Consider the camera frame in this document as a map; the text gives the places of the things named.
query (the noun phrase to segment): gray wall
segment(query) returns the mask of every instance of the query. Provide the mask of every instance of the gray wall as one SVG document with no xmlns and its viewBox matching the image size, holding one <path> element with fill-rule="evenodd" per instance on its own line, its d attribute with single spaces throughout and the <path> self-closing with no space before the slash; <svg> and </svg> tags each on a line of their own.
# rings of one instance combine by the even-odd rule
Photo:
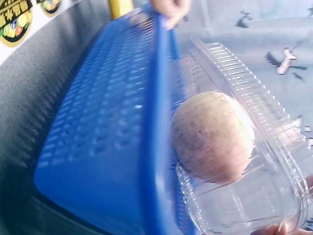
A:
<svg viewBox="0 0 313 235">
<path fill-rule="evenodd" d="M 107 0 L 82 0 L 0 67 L 1 235 L 99 234 L 42 198 L 33 185 L 33 171 L 66 91 L 109 21 Z"/>
</svg>

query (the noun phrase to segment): basket handle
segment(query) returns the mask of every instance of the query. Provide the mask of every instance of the basket handle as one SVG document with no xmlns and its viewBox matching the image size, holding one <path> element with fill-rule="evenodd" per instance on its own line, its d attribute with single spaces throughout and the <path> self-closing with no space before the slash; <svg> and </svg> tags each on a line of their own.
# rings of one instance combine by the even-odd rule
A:
<svg viewBox="0 0 313 235">
<path fill-rule="evenodd" d="M 166 182 L 170 167 L 171 80 L 168 78 L 169 43 L 172 32 L 165 27 L 165 18 L 155 16 L 155 36 L 150 80 L 143 119 L 140 184 L 145 234 L 179 235 L 173 200 L 168 196 Z"/>
</svg>

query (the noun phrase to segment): finger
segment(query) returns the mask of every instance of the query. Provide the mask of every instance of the finger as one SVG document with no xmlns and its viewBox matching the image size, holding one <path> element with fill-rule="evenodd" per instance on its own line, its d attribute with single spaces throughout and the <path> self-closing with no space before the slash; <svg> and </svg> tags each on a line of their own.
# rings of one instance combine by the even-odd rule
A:
<svg viewBox="0 0 313 235">
<path fill-rule="evenodd" d="M 279 228 L 278 228 L 278 231 L 277 231 L 277 235 L 286 235 L 288 232 L 288 225 L 287 223 L 282 223 Z"/>
<path fill-rule="evenodd" d="M 250 235 L 276 235 L 278 225 L 271 225 L 264 228 L 259 228 L 252 232 Z"/>
<path fill-rule="evenodd" d="M 191 0 L 175 0 L 175 4 L 178 7 L 181 15 L 184 17 L 190 10 Z"/>
<path fill-rule="evenodd" d="M 155 10 L 169 18 L 180 12 L 179 7 L 173 0 L 150 0 L 150 3 Z"/>
<path fill-rule="evenodd" d="M 176 15 L 172 18 L 167 19 L 166 21 L 167 30 L 171 30 L 172 28 L 174 28 L 179 23 L 180 20 L 181 20 L 180 15 Z"/>
<path fill-rule="evenodd" d="M 309 175 L 305 179 L 307 181 L 309 193 L 311 195 L 311 194 L 313 194 L 313 175 Z"/>
</svg>

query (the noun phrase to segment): clear plastic container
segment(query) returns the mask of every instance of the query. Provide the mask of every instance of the clear plastic container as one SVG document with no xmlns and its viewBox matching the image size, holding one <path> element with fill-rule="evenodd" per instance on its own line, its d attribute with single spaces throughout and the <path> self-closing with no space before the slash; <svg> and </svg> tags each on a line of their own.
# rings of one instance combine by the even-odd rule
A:
<svg viewBox="0 0 313 235">
<path fill-rule="evenodd" d="M 178 159 L 185 159 L 178 164 L 177 174 L 187 213 L 195 226 L 204 234 L 225 235 L 246 235 L 260 227 L 282 222 L 287 223 L 289 232 L 302 227 L 311 200 L 305 178 L 313 173 L 313 167 L 310 167 L 313 157 L 286 110 L 220 43 L 203 44 L 192 37 L 182 67 L 186 74 L 187 100 L 207 91 L 212 92 L 208 95 L 226 94 L 242 106 L 254 131 L 250 136 L 254 145 L 250 158 L 246 162 L 233 163 L 237 168 L 246 166 L 242 177 L 232 182 L 218 180 L 225 171 L 217 174 L 213 158 L 208 157 L 207 162 L 198 161 L 191 166 L 189 160 L 180 156 L 185 154 L 186 147 L 183 150 L 177 146 L 173 148 Z M 203 175 L 199 177 L 197 170 L 203 169 L 200 163 L 211 168 L 208 175 L 215 174 L 217 180 Z"/>
</svg>

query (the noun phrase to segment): blue plastic basket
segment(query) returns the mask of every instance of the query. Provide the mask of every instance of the blue plastic basket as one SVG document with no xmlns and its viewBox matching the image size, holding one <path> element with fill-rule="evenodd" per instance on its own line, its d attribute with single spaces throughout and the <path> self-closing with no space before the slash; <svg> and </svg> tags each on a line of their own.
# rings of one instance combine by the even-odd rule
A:
<svg viewBox="0 0 313 235">
<path fill-rule="evenodd" d="M 115 235 L 189 235 L 170 147 L 184 99 L 173 31 L 149 5 L 102 32 L 66 95 L 35 185 L 75 216 Z"/>
</svg>

